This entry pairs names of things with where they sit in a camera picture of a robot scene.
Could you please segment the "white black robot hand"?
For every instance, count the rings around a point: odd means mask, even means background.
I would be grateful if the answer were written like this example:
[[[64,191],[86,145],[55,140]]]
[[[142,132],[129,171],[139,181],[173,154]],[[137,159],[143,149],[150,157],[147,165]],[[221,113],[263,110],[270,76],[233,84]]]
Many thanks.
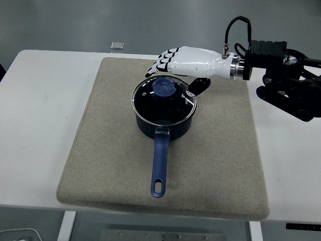
[[[231,53],[224,59],[215,51],[187,46],[168,49],[159,55],[145,76],[169,72],[206,80],[213,76],[230,80],[236,76],[233,57]]]

